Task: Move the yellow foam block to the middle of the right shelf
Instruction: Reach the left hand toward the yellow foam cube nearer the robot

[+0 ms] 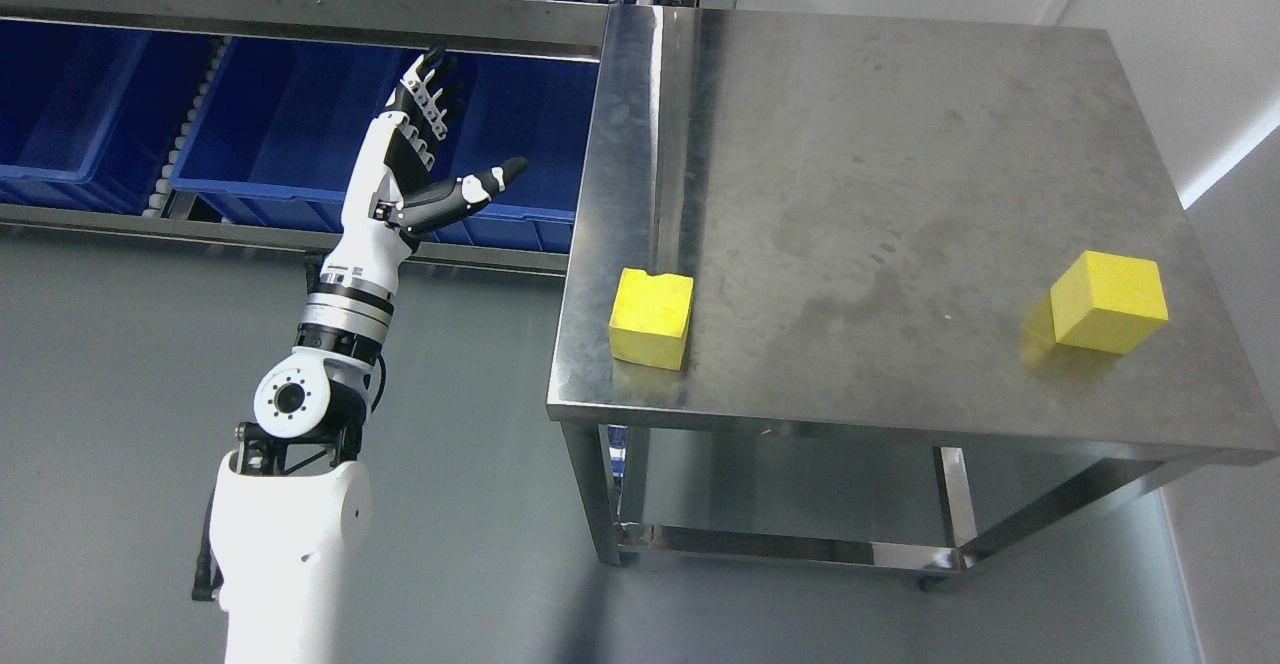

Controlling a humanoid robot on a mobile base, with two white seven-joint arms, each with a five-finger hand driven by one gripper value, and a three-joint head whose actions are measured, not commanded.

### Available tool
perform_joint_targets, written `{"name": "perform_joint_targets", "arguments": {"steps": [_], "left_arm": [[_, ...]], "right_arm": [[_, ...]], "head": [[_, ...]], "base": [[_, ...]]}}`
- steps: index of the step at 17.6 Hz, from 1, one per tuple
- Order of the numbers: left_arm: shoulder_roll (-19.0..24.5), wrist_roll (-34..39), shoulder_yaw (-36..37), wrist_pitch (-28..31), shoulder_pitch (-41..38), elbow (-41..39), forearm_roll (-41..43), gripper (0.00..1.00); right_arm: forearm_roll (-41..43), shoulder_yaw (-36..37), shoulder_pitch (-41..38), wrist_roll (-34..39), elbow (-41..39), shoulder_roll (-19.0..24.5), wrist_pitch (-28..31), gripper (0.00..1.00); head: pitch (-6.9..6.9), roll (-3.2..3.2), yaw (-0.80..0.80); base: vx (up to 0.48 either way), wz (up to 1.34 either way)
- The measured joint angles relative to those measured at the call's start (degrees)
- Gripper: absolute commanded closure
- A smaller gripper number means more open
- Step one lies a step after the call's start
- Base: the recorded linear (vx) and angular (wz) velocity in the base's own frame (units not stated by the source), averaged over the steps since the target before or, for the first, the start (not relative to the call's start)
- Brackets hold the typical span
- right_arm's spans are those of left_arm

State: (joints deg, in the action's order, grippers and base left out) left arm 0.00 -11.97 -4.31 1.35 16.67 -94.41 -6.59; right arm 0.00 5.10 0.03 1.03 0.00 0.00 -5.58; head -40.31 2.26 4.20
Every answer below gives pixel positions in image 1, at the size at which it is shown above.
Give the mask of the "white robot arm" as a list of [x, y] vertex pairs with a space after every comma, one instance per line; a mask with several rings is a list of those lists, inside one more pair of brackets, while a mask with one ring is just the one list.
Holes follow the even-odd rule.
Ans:
[[308, 281], [291, 353], [259, 381], [206, 510], [192, 596], [227, 614], [228, 663], [334, 663], [349, 564], [372, 519], [364, 427], [404, 260], [493, 203], [524, 157], [433, 180], [465, 107], [457, 61], [420, 52], [371, 118], [340, 237]]

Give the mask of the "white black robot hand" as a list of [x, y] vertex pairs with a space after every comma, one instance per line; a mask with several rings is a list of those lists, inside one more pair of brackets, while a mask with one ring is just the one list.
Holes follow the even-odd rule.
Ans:
[[[361, 278], [397, 290], [399, 267], [413, 248], [407, 237], [426, 237], [486, 209], [529, 168], [526, 157], [472, 175], [430, 180], [431, 145], [444, 143], [465, 114], [466, 82], [458, 59], [444, 46], [420, 52], [401, 75], [362, 139], [340, 212], [342, 235], [324, 260], [323, 278]], [[419, 193], [411, 193], [426, 186]], [[398, 205], [398, 228], [378, 217]]]

